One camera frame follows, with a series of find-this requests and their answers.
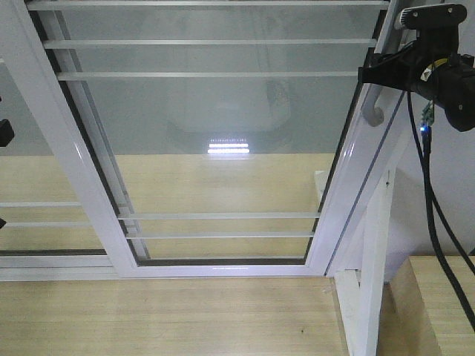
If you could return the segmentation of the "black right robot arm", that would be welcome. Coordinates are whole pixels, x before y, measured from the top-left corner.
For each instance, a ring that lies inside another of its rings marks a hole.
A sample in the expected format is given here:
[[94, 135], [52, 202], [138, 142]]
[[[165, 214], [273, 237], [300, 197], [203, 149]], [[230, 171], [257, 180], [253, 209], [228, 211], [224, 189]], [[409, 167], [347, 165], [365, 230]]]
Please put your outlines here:
[[457, 53], [458, 27], [419, 28], [416, 39], [392, 54], [373, 56], [358, 80], [414, 92], [445, 111], [460, 132], [474, 128], [474, 57]]

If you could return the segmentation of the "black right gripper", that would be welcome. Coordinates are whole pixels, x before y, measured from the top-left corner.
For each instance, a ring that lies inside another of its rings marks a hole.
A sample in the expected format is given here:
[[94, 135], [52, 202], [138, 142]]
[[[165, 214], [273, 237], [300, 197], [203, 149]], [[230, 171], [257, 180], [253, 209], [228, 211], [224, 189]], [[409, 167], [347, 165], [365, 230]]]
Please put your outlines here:
[[413, 91], [446, 93], [460, 81], [457, 26], [422, 29], [416, 39], [392, 54], [376, 53], [358, 69], [361, 83]]

